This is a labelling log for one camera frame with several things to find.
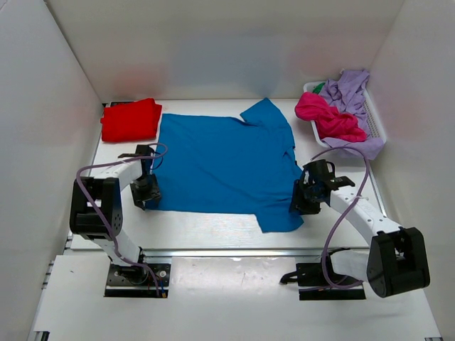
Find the blue t shirt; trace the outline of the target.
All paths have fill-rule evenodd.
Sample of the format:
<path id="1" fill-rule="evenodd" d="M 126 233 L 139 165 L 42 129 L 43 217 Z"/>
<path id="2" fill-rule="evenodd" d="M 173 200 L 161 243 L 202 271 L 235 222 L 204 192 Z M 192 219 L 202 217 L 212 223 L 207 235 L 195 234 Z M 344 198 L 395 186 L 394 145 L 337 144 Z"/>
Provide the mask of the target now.
<path id="1" fill-rule="evenodd" d="M 148 210 L 254 215 L 263 232 L 303 224 L 289 209 L 301 175 L 294 136 L 269 99 L 238 118 L 164 114 L 159 142 L 161 200 Z"/>

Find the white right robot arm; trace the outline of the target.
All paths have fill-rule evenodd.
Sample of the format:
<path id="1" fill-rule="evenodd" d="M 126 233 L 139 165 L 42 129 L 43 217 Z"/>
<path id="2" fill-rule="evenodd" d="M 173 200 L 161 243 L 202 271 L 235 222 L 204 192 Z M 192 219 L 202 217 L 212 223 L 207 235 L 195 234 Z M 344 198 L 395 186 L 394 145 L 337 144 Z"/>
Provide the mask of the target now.
<path id="1" fill-rule="evenodd" d="M 346 176 L 336 176 L 334 164 L 324 159 L 303 167 L 294 182 L 290 209 L 316 215 L 323 203 L 339 213 L 336 226 L 347 220 L 369 247 L 366 254 L 329 251 L 330 243 L 325 242 L 318 274 L 328 287 L 348 289 L 343 279 L 352 278 L 355 286 L 368 283 L 377 296 L 386 298 L 430 284 L 423 234 L 386 217 L 363 197 L 361 187 Z"/>

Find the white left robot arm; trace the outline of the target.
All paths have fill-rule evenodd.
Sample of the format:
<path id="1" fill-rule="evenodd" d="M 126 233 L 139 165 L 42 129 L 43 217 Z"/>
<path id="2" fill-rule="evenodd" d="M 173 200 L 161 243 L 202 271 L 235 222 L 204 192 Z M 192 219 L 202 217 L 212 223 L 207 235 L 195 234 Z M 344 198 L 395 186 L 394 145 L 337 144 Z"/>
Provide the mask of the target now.
<path id="1" fill-rule="evenodd" d="M 77 171 L 70 209 L 70 230 L 97 244 L 115 266 L 123 267 L 131 282 L 140 283 L 151 271 L 142 248 L 123 230 L 122 192 L 131 190 L 135 207 L 156 207 L 161 192 L 154 161 L 162 164 L 168 147 L 139 144 L 134 153 L 123 153 L 111 163 L 85 166 Z"/>

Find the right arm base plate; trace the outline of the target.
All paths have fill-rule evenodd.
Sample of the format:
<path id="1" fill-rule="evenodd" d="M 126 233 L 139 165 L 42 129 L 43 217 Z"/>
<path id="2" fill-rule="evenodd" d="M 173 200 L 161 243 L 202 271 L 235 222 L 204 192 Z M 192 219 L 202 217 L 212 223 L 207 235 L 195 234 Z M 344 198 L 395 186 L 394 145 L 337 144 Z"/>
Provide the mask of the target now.
<path id="1" fill-rule="evenodd" d="M 363 285 L 331 288 L 323 276 L 320 263 L 297 263 L 296 269 L 284 274 L 279 283 L 296 283 L 300 301 L 362 301 L 366 299 Z"/>

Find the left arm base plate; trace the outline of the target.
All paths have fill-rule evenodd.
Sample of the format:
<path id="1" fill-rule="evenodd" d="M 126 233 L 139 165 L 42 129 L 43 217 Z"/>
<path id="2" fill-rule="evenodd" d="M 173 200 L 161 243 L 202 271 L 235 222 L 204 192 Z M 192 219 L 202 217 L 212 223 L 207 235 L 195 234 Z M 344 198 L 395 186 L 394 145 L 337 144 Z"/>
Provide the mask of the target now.
<path id="1" fill-rule="evenodd" d="M 152 275 L 140 266 L 120 266 L 112 262 L 107 272 L 104 296 L 108 298 L 157 298 L 169 296 L 170 258 L 148 258 Z"/>

